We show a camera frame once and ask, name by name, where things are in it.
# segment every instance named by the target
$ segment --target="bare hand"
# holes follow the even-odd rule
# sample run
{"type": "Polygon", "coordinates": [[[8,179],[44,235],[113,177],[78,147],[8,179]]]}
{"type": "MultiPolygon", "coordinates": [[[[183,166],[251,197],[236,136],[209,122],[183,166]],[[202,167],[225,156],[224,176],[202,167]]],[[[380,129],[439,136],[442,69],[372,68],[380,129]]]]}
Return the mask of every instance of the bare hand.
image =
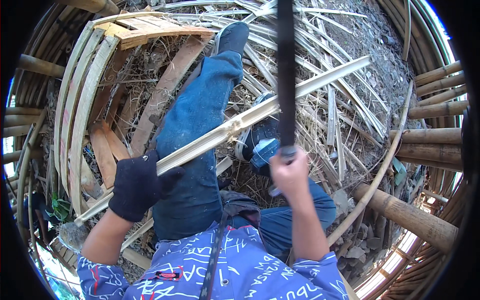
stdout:
{"type": "Polygon", "coordinates": [[[308,161],[305,152],[296,146],[297,153],[290,165],[282,162],[280,152],[270,158],[270,173],[275,185],[282,191],[290,206],[309,195],[308,161]]]}

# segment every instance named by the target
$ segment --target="blue patterned shirt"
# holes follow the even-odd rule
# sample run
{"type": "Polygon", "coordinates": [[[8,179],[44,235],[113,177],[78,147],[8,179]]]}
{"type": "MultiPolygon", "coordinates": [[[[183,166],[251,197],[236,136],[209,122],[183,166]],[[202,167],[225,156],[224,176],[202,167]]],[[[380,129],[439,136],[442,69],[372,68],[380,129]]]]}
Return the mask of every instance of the blue patterned shirt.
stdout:
{"type": "MultiPolygon", "coordinates": [[[[150,269],[130,285],[122,269],[79,255],[77,273],[87,300],[198,299],[218,228],[157,243],[150,269]]],[[[320,261],[297,259],[293,269],[268,254],[257,229],[225,229],[212,299],[348,299],[333,252],[320,261]]]]}

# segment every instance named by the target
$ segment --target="blue jeans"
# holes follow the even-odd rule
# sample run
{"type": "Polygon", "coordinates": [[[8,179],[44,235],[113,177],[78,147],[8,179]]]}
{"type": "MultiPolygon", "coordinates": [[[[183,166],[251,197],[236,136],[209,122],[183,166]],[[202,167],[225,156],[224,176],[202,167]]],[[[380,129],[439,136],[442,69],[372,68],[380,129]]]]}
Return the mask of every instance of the blue jeans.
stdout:
{"type": "MultiPolygon", "coordinates": [[[[160,158],[223,123],[223,111],[230,93],[242,79],[240,54],[226,51],[211,58],[205,57],[202,63],[200,75],[187,86],[165,115],[165,126],[156,138],[156,150],[160,158]]],[[[276,149],[266,147],[259,154],[268,161],[275,152],[276,149]]],[[[261,164],[252,162],[254,170],[261,168],[261,164]]],[[[153,207],[154,229],[159,240],[179,240],[192,236],[221,219],[222,200],[216,179],[214,149],[184,164],[183,168],[184,177],[164,200],[153,207]]],[[[310,192],[325,229],[335,219],[335,204],[312,180],[310,192]]],[[[238,228],[248,225],[248,222],[235,216],[230,224],[238,228]]],[[[269,253],[276,255],[291,248],[291,230],[290,207],[262,210],[260,231],[269,253]]]]}

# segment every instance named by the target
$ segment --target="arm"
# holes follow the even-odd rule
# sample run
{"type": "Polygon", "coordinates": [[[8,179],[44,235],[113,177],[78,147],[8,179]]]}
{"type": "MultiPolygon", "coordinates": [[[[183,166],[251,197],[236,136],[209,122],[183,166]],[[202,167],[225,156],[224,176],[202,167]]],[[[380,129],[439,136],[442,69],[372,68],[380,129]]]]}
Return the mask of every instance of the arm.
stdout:
{"type": "Polygon", "coordinates": [[[99,264],[116,264],[125,235],[132,225],[133,222],[108,209],[88,235],[82,256],[99,264]]]}
{"type": "Polygon", "coordinates": [[[297,147],[295,159],[285,165],[280,155],[270,158],[272,179],[292,208],[292,244],[295,255],[319,261],[329,253],[328,242],[308,189],[305,152],[297,147]]]}

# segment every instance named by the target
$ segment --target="shoe sole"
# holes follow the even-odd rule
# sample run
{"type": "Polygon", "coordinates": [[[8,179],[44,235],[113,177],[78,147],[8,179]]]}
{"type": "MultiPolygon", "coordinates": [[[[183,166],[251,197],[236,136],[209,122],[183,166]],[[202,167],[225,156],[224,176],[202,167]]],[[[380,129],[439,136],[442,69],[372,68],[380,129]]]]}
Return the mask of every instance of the shoe sole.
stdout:
{"type": "Polygon", "coordinates": [[[247,25],[247,27],[248,27],[248,24],[245,23],[245,22],[243,22],[243,21],[235,21],[235,22],[230,23],[230,24],[228,24],[227,26],[223,27],[223,28],[216,34],[216,36],[215,36],[215,39],[214,39],[214,48],[213,48],[212,53],[210,54],[210,57],[215,56],[215,55],[218,54],[218,48],[220,47],[220,45],[219,45],[220,37],[222,36],[223,31],[224,31],[227,27],[229,27],[230,25],[235,24],[235,23],[244,23],[244,24],[247,25]]]}
{"type": "MultiPolygon", "coordinates": [[[[258,96],[255,101],[253,102],[252,107],[259,105],[265,100],[267,95],[273,95],[272,92],[263,92],[260,96],[258,96]]],[[[244,130],[240,133],[237,143],[235,144],[235,156],[237,159],[241,161],[248,161],[243,157],[243,147],[245,146],[245,141],[247,140],[248,135],[252,127],[250,126],[247,130],[244,130]]]]}

